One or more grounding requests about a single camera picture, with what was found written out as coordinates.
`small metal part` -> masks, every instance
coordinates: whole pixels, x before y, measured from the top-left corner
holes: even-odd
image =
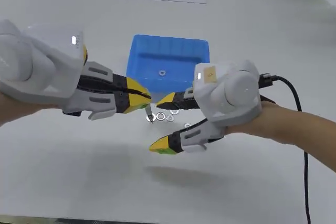
[[[153,122],[156,120],[156,115],[155,114],[152,114],[152,116],[153,116]],[[148,116],[146,116],[146,119],[147,119],[147,121],[149,122],[149,123],[152,123],[151,122],[151,119],[148,117]]]
[[[166,75],[166,71],[164,71],[164,70],[160,70],[160,71],[159,71],[159,75],[160,75],[160,76],[165,76],[165,75]]]
[[[166,117],[166,120],[167,120],[168,122],[173,122],[173,121],[174,121],[174,117],[173,117],[172,115],[168,115],[168,116]]]
[[[170,110],[169,111],[172,115],[177,115],[180,111],[179,110]]]
[[[163,121],[166,119],[166,114],[163,113],[163,112],[159,112],[156,114],[156,119],[159,120],[159,121]]]
[[[145,110],[146,110],[146,115],[147,115],[147,118],[150,120],[151,123],[153,123],[153,112],[152,112],[152,108],[151,108],[151,105],[148,104],[146,107],[145,107]]]

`human hand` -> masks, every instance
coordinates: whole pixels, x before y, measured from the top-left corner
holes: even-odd
[[[56,108],[57,106],[50,104],[32,104],[20,102],[0,93],[0,126],[24,116],[32,115],[43,109]]]
[[[286,130],[286,121],[292,110],[280,107],[271,102],[262,102],[263,111],[251,122],[230,126],[225,129],[225,135],[232,133],[245,133],[263,138],[271,138],[277,142],[289,144],[281,138],[281,133]]]

